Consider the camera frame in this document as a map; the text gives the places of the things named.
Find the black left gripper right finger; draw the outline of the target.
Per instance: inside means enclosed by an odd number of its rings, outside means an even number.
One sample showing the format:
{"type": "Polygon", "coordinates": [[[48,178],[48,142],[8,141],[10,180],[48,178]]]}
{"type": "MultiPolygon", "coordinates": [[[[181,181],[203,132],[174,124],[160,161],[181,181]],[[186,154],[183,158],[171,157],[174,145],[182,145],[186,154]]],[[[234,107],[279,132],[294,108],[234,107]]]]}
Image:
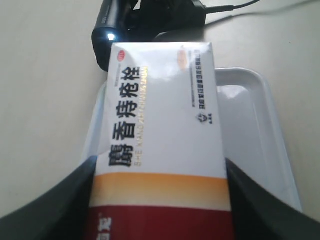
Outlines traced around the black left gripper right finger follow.
{"type": "Polygon", "coordinates": [[[318,240],[320,224],[285,204],[226,160],[237,240],[318,240]]]}

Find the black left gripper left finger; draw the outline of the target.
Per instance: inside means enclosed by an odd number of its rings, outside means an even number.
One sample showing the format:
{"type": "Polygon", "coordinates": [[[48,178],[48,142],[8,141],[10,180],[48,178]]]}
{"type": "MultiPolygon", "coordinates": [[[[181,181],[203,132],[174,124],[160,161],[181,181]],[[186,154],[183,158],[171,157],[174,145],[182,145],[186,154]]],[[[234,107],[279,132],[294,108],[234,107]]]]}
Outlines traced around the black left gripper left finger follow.
{"type": "Polygon", "coordinates": [[[61,183],[0,219],[2,240],[82,240],[96,172],[89,157],[61,183]]]}

